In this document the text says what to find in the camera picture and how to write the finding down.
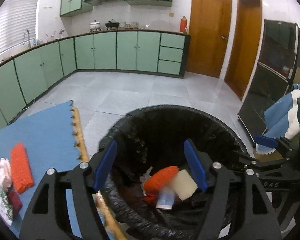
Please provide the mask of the brown wooden door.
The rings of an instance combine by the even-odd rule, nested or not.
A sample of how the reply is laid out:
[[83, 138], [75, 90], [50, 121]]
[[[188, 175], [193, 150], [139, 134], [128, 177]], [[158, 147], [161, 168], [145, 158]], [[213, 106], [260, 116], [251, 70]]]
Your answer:
[[232, 0], [192, 0], [186, 70], [219, 77], [228, 45]]
[[234, 42], [224, 81], [241, 100], [255, 65], [261, 29], [262, 0], [237, 0]]

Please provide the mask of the black-lined trash bin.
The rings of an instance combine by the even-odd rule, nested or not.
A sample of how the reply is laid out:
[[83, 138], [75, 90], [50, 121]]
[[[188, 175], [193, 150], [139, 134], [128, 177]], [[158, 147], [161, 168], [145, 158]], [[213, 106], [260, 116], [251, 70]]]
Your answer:
[[210, 198], [197, 190], [189, 199], [175, 201], [170, 211], [145, 201], [140, 177], [169, 167], [188, 168], [184, 142], [239, 170], [238, 158], [248, 155], [239, 136], [218, 118], [194, 108], [176, 105], [145, 107], [127, 113], [100, 141], [103, 148], [117, 143], [117, 155], [102, 194], [118, 222], [136, 239], [190, 239]]

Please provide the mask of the white window blinds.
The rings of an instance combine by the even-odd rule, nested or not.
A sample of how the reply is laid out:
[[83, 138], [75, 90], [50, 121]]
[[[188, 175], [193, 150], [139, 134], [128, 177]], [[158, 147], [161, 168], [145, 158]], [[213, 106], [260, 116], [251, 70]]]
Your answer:
[[36, 38], [38, 0], [5, 0], [0, 7], [0, 54], [23, 42], [24, 31]]

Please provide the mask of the folded blue white mat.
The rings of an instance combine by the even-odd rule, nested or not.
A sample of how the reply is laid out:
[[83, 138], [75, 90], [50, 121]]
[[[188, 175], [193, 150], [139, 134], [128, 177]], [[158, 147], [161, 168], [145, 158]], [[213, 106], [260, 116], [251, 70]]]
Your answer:
[[300, 84], [264, 112], [268, 138], [300, 138]]

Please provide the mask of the dark red small packet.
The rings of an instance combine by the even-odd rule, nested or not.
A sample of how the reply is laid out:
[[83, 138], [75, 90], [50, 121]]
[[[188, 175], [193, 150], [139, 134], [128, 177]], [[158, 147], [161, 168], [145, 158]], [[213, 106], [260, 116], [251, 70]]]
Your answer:
[[19, 198], [19, 195], [14, 190], [8, 192], [8, 203], [12, 206], [13, 209], [13, 218], [16, 217], [23, 207], [23, 204]]

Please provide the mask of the black wok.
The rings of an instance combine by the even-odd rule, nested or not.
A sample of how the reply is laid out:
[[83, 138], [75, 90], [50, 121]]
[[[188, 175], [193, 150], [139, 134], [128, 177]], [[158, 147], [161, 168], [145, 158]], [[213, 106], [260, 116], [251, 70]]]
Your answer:
[[119, 29], [120, 23], [115, 20], [111, 20], [105, 23], [105, 26], [107, 30]]

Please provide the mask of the white green snack packet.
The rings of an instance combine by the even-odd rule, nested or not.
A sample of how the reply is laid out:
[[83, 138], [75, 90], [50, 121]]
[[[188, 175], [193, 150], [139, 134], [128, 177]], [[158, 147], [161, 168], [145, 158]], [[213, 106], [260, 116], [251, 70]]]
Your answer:
[[0, 187], [0, 216], [11, 226], [13, 222], [13, 206], [8, 201], [7, 193]]

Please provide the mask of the yellow sponge block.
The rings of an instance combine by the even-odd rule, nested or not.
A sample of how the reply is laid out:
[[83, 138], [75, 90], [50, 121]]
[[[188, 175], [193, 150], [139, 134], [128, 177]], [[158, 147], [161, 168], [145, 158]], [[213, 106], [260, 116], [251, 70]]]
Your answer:
[[171, 187], [181, 201], [190, 198], [198, 189], [196, 182], [189, 175], [187, 170], [181, 170], [171, 181]]

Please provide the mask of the orange foam net roll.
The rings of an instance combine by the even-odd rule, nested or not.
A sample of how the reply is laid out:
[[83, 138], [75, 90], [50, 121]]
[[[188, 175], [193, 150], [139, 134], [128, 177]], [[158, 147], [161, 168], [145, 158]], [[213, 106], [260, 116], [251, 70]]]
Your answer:
[[146, 194], [145, 202], [154, 205], [158, 200], [160, 191], [170, 184], [178, 172], [179, 168], [177, 166], [169, 166], [151, 176], [143, 185]]

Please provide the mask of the white cooking pot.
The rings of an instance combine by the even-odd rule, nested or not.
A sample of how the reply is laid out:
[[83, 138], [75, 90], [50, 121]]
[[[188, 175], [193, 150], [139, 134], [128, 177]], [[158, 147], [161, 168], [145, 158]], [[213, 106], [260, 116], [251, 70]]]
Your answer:
[[90, 29], [90, 32], [101, 31], [101, 24], [100, 24], [100, 22], [94, 20], [93, 22], [90, 23], [89, 29]]

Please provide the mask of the red thermos flask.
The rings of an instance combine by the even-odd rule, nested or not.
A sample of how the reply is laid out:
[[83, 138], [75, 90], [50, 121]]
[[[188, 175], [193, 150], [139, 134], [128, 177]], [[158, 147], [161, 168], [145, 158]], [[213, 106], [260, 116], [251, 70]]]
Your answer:
[[183, 16], [180, 20], [180, 28], [179, 31], [181, 33], [187, 33], [187, 18], [186, 16]]

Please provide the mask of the green lower kitchen cabinets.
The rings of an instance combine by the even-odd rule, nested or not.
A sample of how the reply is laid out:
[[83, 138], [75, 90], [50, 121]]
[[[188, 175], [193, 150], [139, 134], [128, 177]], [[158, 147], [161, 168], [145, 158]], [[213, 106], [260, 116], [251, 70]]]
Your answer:
[[183, 77], [191, 37], [158, 30], [111, 30], [67, 37], [0, 63], [0, 129], [26, 106], [78, 71]]

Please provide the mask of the chrome sink faucet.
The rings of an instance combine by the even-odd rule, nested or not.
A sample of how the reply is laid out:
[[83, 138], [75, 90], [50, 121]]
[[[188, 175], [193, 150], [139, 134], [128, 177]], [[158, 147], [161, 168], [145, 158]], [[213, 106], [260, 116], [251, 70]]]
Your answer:
[[31, 41], [30, 41], [30, 32], [28, 29], [24, 31], [24, 36], [23, 36], [23, 42], [22, 45], [27, 45], [27, 48], [31, 48]]

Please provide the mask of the black glass cabinet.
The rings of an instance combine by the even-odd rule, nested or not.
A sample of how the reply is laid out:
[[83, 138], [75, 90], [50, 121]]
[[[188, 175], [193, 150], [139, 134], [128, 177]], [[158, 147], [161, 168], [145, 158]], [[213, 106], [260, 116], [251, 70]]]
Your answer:
[[238, 113], [251, 141], [266, 133], [264, 112], [300, 84], [300, 27], [264, 20], [260, 57], [247, 96]]

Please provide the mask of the white tissue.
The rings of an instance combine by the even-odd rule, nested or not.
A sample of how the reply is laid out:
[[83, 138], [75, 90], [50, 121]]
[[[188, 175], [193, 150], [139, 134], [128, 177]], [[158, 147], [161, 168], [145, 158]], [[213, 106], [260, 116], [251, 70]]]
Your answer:
[[0, 159], [0, 187], [7, 192], [12, 186], [11, 166], [8, 159]]

